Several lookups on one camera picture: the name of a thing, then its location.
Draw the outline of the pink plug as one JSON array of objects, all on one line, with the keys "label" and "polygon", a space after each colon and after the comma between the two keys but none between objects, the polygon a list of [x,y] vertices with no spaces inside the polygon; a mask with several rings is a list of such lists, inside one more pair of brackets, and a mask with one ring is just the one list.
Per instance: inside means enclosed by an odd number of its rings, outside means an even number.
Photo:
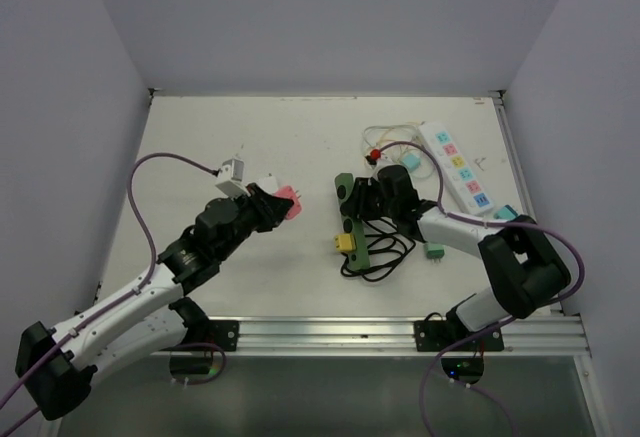
[{"label": "pink plug", "polygon": [[299,192],[292,186],[283,186],[274,193],[275,197],[287,199],[292,202],[290,209],[285,215],[286,220],[292,220],[297,217],[302,211],[302,205],[300,203]]}]

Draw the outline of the white cube charger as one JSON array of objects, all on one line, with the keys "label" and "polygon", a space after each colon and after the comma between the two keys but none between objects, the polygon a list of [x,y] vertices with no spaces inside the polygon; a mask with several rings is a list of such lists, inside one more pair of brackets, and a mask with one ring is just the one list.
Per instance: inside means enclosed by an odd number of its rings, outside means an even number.
[{"label": "white cube charger", "polygon": [[257,185],[264,192],[271,195],[275,194],[280,189],[280,184],[278,179],[272,174],[259,178],[257,181]]}]

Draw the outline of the small yellow plug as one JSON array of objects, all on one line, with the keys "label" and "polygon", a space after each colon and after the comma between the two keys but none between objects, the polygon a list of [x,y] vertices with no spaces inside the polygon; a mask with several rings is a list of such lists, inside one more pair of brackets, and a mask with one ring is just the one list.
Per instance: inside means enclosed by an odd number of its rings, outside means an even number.
[{"label": "small yellow plug", "polygon": [[341,233],[334,237],[334,246],[339,253],[353,253],[357,249],[356,239],[352,233]]}]

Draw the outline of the green power strip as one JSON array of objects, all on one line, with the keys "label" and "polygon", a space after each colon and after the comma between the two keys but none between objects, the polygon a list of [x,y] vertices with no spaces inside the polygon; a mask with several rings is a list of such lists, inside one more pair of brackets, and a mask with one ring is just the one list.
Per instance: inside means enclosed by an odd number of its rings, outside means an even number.
[{"label": "green power strip", "polygon": [[354,179],[355,177],[351,173],[340,173],[335,177],[334,185],[342,222],[341,233],[352,233],[357,244],[355,252],[342,254],[346,256],[346,269],[356,273],[367,270],[370,267],[370,258],[362,221],[344,215],[344,201],[351,193]]}]

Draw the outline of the light blue charger plug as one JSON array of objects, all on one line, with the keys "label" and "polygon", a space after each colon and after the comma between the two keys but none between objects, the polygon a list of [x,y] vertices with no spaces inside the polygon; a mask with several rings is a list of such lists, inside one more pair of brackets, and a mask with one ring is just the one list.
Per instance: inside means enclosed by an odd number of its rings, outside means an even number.
[{"label": "light blue charger plug", "polygon": [[400,159],[401,164],[410,172],[415,172],[421,167],[421,159],[414,154],[406,154]]}]

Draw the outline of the green cube plug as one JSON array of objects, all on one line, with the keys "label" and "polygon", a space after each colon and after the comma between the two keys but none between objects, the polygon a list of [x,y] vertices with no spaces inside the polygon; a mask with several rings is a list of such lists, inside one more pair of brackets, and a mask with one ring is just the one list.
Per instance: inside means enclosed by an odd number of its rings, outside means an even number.
[{"label": "green cube plug", "polygon": [[445,256],[445,248],[439,243],[426,242],[424,244],[424,254],[429,261],[439,262]]}]

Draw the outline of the white multi-socket power strip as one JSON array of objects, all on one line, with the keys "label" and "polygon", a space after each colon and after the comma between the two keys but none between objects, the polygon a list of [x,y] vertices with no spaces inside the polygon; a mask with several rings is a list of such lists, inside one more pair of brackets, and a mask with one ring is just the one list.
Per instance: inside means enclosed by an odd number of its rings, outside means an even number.
[{"label": "white multi-socket power strip", "polygon": [[446,188],[460,210],[480,217],[490,213],[494,201],[453,134],[440,122],[423,123],[418,127],[418,133],[425,148],[438,161]]}]

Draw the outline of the teal cube plug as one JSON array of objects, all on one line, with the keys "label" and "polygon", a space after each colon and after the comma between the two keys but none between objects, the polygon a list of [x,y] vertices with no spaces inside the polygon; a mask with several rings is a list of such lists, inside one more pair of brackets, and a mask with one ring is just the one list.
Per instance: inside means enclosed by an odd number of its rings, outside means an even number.
[{"label": "teal cube plug", "polygon": [[504,205],[494,213],[496,220],[511,221],[519,216],[519,213],[510,205]]}]

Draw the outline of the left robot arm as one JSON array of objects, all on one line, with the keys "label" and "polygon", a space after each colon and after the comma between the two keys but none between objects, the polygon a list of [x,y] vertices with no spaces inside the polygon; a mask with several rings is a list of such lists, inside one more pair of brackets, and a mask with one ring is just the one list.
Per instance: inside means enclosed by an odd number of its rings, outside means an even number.
[{"label": "left robot arm", "polygon": [[189,293],[216,276],[254,233],[270,232],[301,211],[290,186],[251,183],[210,201],[180,237],[133,281],[72,318],[37,321],[20,337],[15,371],[48,421],[80,406],[100,380],[159,350],[204,345],[208,318]]}]

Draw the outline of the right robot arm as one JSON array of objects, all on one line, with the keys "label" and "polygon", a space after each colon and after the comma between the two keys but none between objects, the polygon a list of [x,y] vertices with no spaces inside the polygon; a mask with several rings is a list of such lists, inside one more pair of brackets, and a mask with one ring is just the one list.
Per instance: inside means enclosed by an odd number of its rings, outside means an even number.
[{"label": "right robot arm", "polygon": [[340,212],[361,222],[388,218],[413,241],[438,243],[481,260],[489,287],[454,306],[445,317],[451,346],[468,349],[485,328],[505,319],[525,319],[553,300],[571,282],[570,272],[536,222],[523,215],[511,221],[482,222],[447,213],[419,197],[408,171],[382,168],[351,187],[337,187]]}]

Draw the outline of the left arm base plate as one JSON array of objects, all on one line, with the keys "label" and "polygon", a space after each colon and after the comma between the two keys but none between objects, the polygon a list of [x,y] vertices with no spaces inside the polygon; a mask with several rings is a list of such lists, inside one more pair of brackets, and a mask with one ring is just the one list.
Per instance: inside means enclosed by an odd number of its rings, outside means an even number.
[{"label": "left arm base plate", "polygon": [[186,335],[171,349],[203,348],[214,344],[225,352],[235,352],[240,336],[240,322],[230,319],[205,319],[187,327]]}]

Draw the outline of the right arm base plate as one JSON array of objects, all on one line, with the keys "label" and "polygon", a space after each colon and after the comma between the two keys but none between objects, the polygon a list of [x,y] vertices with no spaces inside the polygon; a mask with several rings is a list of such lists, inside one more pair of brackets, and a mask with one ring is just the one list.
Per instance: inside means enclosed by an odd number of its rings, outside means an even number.
[{"label": "right arm base plate", "polygon": [[[464,327],[441,319],[421,319],[413,322],[414,340],[418,352],[440,352],[471,335]],[[501,352],[505,349],[500,330],[464,342],[453,351]]]}]

